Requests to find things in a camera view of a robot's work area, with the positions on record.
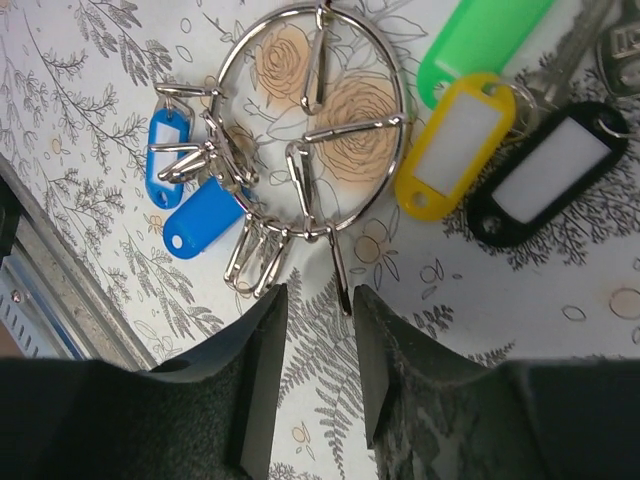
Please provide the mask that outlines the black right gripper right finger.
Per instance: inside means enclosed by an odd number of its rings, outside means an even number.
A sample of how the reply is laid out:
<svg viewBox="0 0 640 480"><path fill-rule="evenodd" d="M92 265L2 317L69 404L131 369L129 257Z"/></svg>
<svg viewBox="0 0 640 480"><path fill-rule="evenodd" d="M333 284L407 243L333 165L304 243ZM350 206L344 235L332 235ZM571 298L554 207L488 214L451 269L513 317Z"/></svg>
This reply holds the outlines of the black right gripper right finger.
<svg viewBox="0 0 640 480"><path fill-rule="evenodd" d="M382 479L635 479L639 364L484 367L353 294L366 441Z"/></svg>

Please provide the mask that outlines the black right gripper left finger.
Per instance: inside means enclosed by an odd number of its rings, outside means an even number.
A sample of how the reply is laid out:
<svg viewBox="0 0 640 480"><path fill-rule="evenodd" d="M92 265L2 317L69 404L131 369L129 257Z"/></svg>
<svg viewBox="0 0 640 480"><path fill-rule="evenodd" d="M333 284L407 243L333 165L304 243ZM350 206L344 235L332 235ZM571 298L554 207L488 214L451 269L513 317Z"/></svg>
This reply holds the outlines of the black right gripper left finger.
<svg viewBox="0 0 640 480"><path fill-rule="evenodd" d="M149 371L101 360L1 363L5 479L264 479L288 290Z"/></svg>

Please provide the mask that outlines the large silver keyring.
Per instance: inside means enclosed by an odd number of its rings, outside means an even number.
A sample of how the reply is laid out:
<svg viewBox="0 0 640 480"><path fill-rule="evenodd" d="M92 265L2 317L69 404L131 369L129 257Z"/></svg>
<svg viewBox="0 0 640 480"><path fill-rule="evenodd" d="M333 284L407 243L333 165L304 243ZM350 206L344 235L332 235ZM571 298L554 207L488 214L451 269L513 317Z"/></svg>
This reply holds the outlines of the large silver keyring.
<svg viewBox="0 0 640 480"><path fill-rule="evenodd" d="M200 187L215 177L244 210L226 285L260 297L294 240L326 239L349 312L339 235L391 182L409 139L408 93L385 34L329 1L295 3L241 33L212 85L155 89L156 110L192 120L187 143L148 143L183 153L159 179Z"/></svg>

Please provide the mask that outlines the blue key tag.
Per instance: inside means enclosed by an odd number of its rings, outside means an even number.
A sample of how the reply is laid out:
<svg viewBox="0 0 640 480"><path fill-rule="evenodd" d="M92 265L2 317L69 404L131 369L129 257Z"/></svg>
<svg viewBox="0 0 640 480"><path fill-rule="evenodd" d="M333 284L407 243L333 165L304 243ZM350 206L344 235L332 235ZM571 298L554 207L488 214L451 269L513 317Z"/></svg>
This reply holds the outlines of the blue key tag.
<svg viewBox="0 0 640 480"><path fill-rule="evenodd" d="M190 140L192 120L182 110L169 112L167 108L157 109L150 121L148 143L174 144ZM145 187L154 205L161 209L172 209L179 205L183 195L183 185L160 180L161 170L174 163L183 153L162 153L147 149Z"/></svg>
<svg viewBox="0 0 640 480"><path fill-rule="evenodd" d="M243 215L244 210L235 197L211 177L166 220L163 228L165 247L176 258L191 259Z"/></svg>

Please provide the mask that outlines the green key tag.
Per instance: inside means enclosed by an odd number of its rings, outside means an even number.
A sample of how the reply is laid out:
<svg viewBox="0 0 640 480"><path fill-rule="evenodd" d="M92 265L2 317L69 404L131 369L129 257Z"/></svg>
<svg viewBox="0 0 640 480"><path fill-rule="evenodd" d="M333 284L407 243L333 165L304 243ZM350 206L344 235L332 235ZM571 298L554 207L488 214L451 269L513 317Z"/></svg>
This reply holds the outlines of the green key tag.
<svg viewBox="0 0 640 480"><path fill-rule="evenodd" d="M420 63L416 87L434 109L458 78L497 74L547 14L551 1L461 1Z"/></svg>

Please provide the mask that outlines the yellow key tag with label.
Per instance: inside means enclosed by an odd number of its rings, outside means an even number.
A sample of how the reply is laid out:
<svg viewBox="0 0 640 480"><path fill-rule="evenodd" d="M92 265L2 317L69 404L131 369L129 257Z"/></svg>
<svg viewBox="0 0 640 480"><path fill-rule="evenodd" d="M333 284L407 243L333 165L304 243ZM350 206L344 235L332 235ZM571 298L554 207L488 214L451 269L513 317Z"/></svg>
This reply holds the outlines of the yellow key tag with label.
<svg viewBox="0 0 640 480"><path fill-rule="evenodd" d="M516 102L492 73L458 79L441 97L396 175L401 208L439 221L460 203L511 130Z"/></svg>

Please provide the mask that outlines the floral table mat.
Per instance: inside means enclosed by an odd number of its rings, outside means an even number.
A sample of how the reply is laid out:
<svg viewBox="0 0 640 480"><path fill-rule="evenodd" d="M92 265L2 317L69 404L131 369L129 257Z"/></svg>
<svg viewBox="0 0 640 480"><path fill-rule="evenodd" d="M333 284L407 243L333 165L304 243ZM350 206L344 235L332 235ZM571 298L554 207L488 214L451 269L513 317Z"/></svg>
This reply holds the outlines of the floral table mat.
<svg viewBox="0 0 640 480"><path fill-rule="evenodd" d="M5 1L1 151L155 361L252 305L224 284L239 230L191 260L144 187L155 80L213 84L272 1ZM498 252L461 211L411 219L392 194L340 238L352 284L485 366L524 355L639 353L639 164L631 151L539 237ZM371 479L356 339L325 240L283 268L289 330L270 465L278 478Z"/></svg>

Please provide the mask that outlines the black key tag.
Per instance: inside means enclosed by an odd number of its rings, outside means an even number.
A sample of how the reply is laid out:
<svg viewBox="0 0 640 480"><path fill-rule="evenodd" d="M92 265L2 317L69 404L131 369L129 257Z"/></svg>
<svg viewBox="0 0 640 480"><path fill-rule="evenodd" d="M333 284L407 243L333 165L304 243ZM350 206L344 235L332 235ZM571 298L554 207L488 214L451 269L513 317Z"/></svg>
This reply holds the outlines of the black key tag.
<svg viewBox="0 0 640 480"><path fill-rule="evenodd" d="M602 102L551 113L469 196L469 230L496 248L524 243L616 166L630 138L622 113Z"/></svg>

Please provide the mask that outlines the silver key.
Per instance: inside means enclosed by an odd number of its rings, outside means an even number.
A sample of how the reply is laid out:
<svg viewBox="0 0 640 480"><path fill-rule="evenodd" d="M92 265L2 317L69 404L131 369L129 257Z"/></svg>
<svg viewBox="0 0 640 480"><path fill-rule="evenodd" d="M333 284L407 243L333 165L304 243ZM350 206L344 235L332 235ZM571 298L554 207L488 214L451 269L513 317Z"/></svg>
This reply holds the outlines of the silver key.
<svg viewBox="0 0 640 480"><path fill-rule="evenodd" d="M527 81L538 108L552 111L565 103L571 90L571 78L595 43L613 6L611 0L581 2L579 13L569 31L558 41L556 51Z"/></svg>

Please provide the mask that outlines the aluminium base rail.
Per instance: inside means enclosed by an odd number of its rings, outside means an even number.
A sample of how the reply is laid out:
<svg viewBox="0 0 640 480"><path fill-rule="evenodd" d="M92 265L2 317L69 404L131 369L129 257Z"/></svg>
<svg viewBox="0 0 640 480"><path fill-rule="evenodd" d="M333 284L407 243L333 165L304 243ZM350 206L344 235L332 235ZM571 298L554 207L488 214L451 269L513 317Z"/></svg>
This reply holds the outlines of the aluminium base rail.
<svg viewBox="0 0 640 480"><path fill-rule="evenodd" d="M101 359L128 370L155 367L146 346L6 159L1 179L21 207L12 251L1 267L1 321L22 353Z"/></svg>

